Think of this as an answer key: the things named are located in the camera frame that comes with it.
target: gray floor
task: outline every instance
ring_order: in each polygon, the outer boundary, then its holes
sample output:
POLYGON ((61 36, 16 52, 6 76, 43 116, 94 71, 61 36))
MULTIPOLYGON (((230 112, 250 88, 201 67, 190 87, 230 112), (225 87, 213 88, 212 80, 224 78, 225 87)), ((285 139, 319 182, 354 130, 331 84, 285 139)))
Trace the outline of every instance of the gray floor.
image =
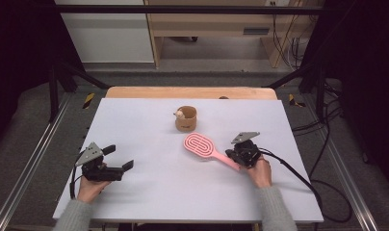
MULTIPOLYGON (((264 49, 258 39, 199 38, 190 42, 188 38, 169 38, 159 69, 151 64, 87 65, 91 75, 110 85, 117 86, 265 86, 284 76, 290 67, 271 69, 264 49)), ((297 102, 304 102, 310 95, 298 92, 299 79, 277 89, 279 99, 292 127, 305 125, 315 118, 307 107, 291 106, 289 94, 297 102)), ((328 80, 335 88, 338 81, 328 80)), ((10 225, 36 225, 51 227, 51 218, 62 193, 74 158, 83 144, 83 137, 105 90, 92 87, 77 79, 76 93, 69 96, 68 109, 53 140, 49 143, 37 170, 17 204, 10 225), (82 109, 89 92, 96 96, 88 109, 82 109)), ((41 85, 24 92, 19 99, 19 108, 13 116, 0 142, 0 209, 9 196, 22 169, 26 167, 39 138, 42 136, 49 117, 48 87, 41 85)), ((377 166, 364 164, 361 149, 346 121, 338 116, 331 122, 331 137, 343 160, 348 166, 354 182, 369 207, 379 230, 389 230, 389 185, 377 166)), ((322 148, 320 131, 296 136, 298 149, 309 171, 322 148)), ((329 152, 319 162, 313 178, 323 180, 339 190, 343 187, 329 160, 329 152)), ((324 201, 324 212, 333 218, 347 214, 346 202, 335 191, 315 185, 324 201)), ((300 224, 299 230, 312 230, 311 224, 300 224)), ((345 223, 326 219, 320 230, 362 230, 355 214, 345 223)))

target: gray sleeve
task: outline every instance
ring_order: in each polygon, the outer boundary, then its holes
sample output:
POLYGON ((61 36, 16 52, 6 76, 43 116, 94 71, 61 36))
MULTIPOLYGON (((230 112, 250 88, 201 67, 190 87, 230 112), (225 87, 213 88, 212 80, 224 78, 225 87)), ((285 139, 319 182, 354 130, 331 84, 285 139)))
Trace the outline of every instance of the gray sleeve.
POLYGON ((70 200, 53 231, 87 231, 91 215, 92 205, 79 200, 70 200))
POLYGON ((257 190, 261 202, 261 214, 264 231, 292 231, 297 226, 285 207, 281 192, 277 187, 268 187, 257 190))

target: person's arm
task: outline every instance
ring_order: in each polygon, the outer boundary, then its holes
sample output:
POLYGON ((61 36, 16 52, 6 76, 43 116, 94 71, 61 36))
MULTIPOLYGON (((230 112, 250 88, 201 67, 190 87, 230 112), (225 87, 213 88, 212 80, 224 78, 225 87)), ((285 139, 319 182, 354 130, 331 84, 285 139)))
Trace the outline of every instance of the person's arm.
POLYGON ((108 181, 92 182, 84 176, 81 177, 77 199, 68 202, 53 231, 89 230, 92 215, 91 204, 110 183, 108 181))
POLYGON ((257 187, 264 231, 293 231, 297 226, 285 206, 279 189, 272 185, 270 163, 260 158, 253 168, 248 168, 248 175, 257 187))

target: white cabinet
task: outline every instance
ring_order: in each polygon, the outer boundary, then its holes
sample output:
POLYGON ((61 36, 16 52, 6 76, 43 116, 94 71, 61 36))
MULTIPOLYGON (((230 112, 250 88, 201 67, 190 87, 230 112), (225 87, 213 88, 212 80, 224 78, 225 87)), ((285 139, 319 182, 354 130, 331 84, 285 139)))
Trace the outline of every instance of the white cabinet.
MULTIPOLYGON (((60 5, 143 5, 142 0, 55 0, 60 5)), ((62 13, 83 63, 153 63, 146 15, 62 13)))

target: white tabletop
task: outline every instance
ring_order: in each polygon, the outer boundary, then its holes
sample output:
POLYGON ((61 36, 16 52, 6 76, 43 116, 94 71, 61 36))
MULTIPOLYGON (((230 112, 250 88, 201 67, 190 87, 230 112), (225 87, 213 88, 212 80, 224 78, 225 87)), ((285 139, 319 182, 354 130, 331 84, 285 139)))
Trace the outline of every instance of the white tabletop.
MULTIPOLYGON (((122 181, 108 186, 94 202, 93 219, 108 222, 256 222, 260 221, 255 188, 243 171, 217 161, 201 161, 186 150, 189 133, 174 127, 177 108, 197 109, 195 131, 211 139, 217 150, 233 148, 240 132, 260 132, 259 147, 288 162, 308 179, 282 102, 243 99, 102 99, 83 149, 94 141, 117 151, 105 156, 108 167, 135 166, 122 181)), ((296 222, 324 221, 315 196, 277 160, 276 185, 296 222)), ((70 199, 68 184, 53 215, 59 218, 70 199)))

